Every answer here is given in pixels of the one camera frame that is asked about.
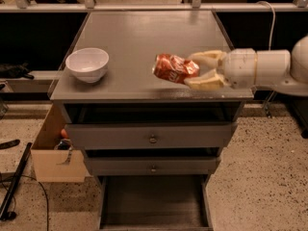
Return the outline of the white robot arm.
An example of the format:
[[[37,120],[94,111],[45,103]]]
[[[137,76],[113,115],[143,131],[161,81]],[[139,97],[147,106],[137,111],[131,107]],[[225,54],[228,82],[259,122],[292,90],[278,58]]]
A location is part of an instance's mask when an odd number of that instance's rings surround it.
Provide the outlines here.
[[[308,37],[300,39],[292,51],[215,50],[194,53],[190,60],[207,67],[199,77],[184,80],[194,90],[264,88],[289,95],[307,95]]]

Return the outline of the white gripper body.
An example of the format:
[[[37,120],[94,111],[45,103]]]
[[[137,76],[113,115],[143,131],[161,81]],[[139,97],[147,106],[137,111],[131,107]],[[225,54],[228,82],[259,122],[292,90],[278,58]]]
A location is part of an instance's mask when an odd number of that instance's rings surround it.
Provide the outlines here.
[[[222,62],[223,75],[234,89],[248,89],[254,84],[257,54],[251,48],[235,49]]]

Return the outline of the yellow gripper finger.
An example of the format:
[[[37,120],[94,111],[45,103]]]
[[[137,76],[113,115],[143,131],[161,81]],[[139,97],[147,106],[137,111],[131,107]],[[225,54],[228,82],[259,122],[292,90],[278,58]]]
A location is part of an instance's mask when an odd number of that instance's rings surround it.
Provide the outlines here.
[[[218,74],[216,69],[212,69],[205,74],[186,78],[184,84],[190,87],[192,90],[219,90],[228,85],[223,75]]]
[[[226,55],[227,53],[221,50],[210,50],[192,53],[189,56],[189,60],[192,60],[199,66],[204,65],[209,68],[218,68],[222,65],[222,60]]]

